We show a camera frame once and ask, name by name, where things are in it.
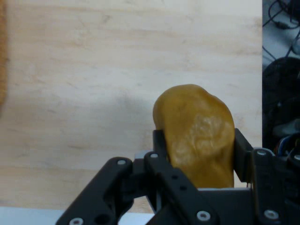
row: metal screw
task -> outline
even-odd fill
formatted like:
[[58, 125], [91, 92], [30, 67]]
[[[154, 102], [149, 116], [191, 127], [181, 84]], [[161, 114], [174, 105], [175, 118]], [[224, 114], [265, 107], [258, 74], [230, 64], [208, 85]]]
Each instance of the metal screw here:
[[197, 212], [197, 218], [202, 222], [209, 221], [210, 213], [207, 211], [199, 211], [199, 212]]
[[123, 160], [123, 159], [122, 159], [122, 160], [119, 160], [119, 161], [117, 162], [118, 165], [124, 165], [125, 163], [126, 163], [126, 161]]
[[157, 158], [157, 157], [158, 157], [158, 154], [153, 153], [153, 154], [150, 155], [150, 157], [151, 157], [151, 158]]
[[266, 155], [266, 151], [259, 149], [259, 150], [257, 151], [257, 154], [258, 154], [258, 155], [261, 155], [261, 156], [265, 156], [265, 155]]
[[266, 210], [263, 214], [268, 219], [277, 220], [279, 218], [279, 214], [274, 210]]
[[83, 219], [81, 218], [74, 218], [70, 221], [69, 225], [83, 225]]
[[300, 155], [294, 155], [294, 158], [300, 161]]

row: light wooden board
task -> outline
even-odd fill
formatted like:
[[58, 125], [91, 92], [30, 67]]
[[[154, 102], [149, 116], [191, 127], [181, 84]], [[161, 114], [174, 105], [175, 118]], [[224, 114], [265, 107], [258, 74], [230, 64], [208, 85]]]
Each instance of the light wooden board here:
[[[152, 107], [194, 83], [262, 143], [260, 0], [10, 0], [0, 206], [66, 208], [111, 157], [152, 147]], [[148, 212], [140, 200], [133, 211]]]

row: wire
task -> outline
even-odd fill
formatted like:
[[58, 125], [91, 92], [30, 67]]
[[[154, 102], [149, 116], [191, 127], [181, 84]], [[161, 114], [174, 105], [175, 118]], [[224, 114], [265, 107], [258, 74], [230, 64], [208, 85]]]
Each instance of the wire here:
[[276, 60], [275, 56], [272, 55], [264, 46], [262, 46], [262, 49], [267, 53], [269, 54], [269, 56], [271, 56], [274, 60]]
[[262, 25], [262, 27], [264, 27], [265, 25], [267, 25], [268, 23], [270, 23], [271, 21], [273, 21], [273, 19], [278, 15], [278, 14], [280, 14], [281, 12], [283, 11], [283, 9], [281, 9], [279, 12], [277, 12], [275, 15], [273, 15], [272, 17], [270, 17], [270, 19], [267, 21], [267, 22], [265, 22], [263, 25]]
[[[277, 12], [274, 16], [271, 16], [271, 9], [272, 7], [278, 3], [281, 6], [281, 10], [279, 12]], [[288, 24], [286, 24], [285, 22], [279, 22], [279, 21], [274, 21], [274, 18], [281, 13], [282, 11], [287, 12], [286, 10], [287, 5], [285, 3], [283, 3], [281, 0], [276, 0], [275, 2], [273, 2], [269, 9], [268, 9], [268, 16], [269, 16], [269, 20], [262, 26], [264, 27], [265, 25], [267, 25], [270, 21], [272, 21], [273, 23], [275, 23], [277, 28], [283, 29], [283, 30], [292, 30], [292, 29], [296, 29], [300, 26], [300, 23], [297, 23], [296, 26], [294, 27], [290, 27]]]
[[[297, 36], [294, 38], [293, 43], [298, 40], [299, 36], [300, 36], [300, 30], [299, 30]], [[289, 50], [287, 51], [287, 53], [285, 55], [285, 58], [287, 58], [289, 56], [289, 54], [291, 53], [292, 49], [293, 49], [293, 46], [290, 46]]]

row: screw head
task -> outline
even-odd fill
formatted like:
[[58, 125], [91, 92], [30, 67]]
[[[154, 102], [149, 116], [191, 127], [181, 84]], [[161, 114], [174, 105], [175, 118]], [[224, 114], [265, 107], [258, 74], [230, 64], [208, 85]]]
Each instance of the screw head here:
[[70, 221], [69, 225], [83, 225], [83, 219], [81, 218], [74, 218]]
[[300, 161], [300, 155], [294, 155], [294, 158]]
[[150, 155], [150, 157], [151, 157], [151, 158], [157, 158], [157, 157], [158, 157], [158, 154], [153, 153], [153, 154]]
[[117, 162], [118, 165], [124, 165], [125, 163], [126, 163], [126, 161], [123, 160], [123, 159], [122, 159], [122, 160], [119, 160], [119, 161]]
[[258, 154], [258, 155], [261, 155], [261, 156], [265, 156], [267, 153], [266, 153], [266, 151], [264, 151], [264, 150], [262, 150], [262, 149], [259, 149], [259, 150], [257, 151], [257, 154]]
[[277, 220], [279, 218], [279, 214], [274, 210], [266, 210], [264, 216], [271, 220]]
[[210, 213], [207, 211], [199, 211], [197, 212], [197, 218], [202, 222], [209, 221]]

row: hole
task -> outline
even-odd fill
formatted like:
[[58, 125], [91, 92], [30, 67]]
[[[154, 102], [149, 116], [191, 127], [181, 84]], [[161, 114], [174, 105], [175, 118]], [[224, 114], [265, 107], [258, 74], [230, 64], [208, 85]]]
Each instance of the hole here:
[[206, 218], [206, 217], [207, 217], [207, 215], [206, 215], [206, 214], [204, 214], [204, 213], [201, 213], [201, 214], [200, 214], [200, 217], [202, 217], [202, 218]]
[[109, 220], [110, 220], [109, 215], [101, 214], [95, 218], [95, 223], [96, 224], [106, 224], [109, 222]]

